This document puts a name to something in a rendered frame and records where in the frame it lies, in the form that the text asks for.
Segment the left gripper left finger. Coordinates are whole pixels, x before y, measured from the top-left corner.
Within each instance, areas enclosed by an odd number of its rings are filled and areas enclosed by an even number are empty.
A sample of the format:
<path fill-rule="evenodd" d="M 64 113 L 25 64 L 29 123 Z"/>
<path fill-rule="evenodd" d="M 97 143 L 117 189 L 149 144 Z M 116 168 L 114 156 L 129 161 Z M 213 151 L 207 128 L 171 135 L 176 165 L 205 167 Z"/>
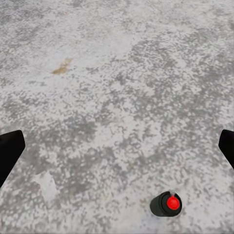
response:
<path fill-rule="evenodd" d="M 21 130 L 0 135 L 0 188 L 24 148 Z"/>

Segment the pesticide atomizer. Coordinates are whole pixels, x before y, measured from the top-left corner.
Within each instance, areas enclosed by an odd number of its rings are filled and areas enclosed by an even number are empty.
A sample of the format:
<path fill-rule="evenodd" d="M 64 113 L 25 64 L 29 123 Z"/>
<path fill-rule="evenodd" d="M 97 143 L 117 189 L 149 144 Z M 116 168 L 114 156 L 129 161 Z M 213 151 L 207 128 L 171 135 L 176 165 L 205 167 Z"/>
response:
<path fill-rule="evenodd" d="M 176 190 L 169 189 L 153 199 L 150 208 L 155 216 L 175 217 L 182 211 L 182 201 Z"/>

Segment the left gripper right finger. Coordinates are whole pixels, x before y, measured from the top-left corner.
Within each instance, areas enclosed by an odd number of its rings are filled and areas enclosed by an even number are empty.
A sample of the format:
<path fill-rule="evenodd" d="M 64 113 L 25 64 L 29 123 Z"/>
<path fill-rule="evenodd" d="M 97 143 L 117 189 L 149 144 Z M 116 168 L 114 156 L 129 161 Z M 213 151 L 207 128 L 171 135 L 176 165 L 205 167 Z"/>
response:
<path fill-rule="evenodd" d="M 234 131 L 222 130 L 218 147 L 234 169 Z"/>

